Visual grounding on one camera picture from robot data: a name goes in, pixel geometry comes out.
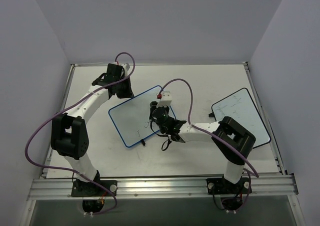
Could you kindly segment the blue framed whiteboard with writing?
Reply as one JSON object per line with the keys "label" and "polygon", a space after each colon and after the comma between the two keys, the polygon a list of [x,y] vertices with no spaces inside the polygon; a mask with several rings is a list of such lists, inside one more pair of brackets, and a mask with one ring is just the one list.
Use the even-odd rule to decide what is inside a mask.
{"label": "blue framed whiteboard with writing", "polygon": [[159,101],[157,94],[161,88],[156,85],[109,109],[108,114],[126,148],[132,148],[155,133],[160,133],[156,123],[150,126],[149,117],[150,103]]}

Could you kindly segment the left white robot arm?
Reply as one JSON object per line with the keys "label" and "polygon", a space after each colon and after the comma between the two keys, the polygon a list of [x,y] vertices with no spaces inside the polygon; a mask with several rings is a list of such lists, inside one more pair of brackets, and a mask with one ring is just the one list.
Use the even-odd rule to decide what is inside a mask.
{"label": "left white robot arm", "polygon": [[84,182],[83,190],[88,195],[98,194],[101,183],[96,179],[98,170],[94,168],[87,154],[87,123],[98,108],[112,96],[115,95],[119,99],[134,96],[130,79],[124,80],[129,74],[129,69],[128,63],[109,63],[106,72],[91,83],[83,96],[85,99],[52,120],[50,145],[79,173],[76,178]]}

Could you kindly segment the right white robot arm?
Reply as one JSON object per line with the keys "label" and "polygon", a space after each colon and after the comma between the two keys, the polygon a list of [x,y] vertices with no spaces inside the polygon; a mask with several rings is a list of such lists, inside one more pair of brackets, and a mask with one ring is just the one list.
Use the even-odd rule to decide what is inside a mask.
{"label": "right white robot arm", "polygon": [[227,159],[222,186],[227,192],[234,192],[240,186],[240,179],[247,158],[256,142],[255,136],[229,116],[214,123],[190,124],[169,116],[169,107],[159,107],[156,101],[150,103],[149,120],[160,130],[160,136],[168,143],[213,142]]}

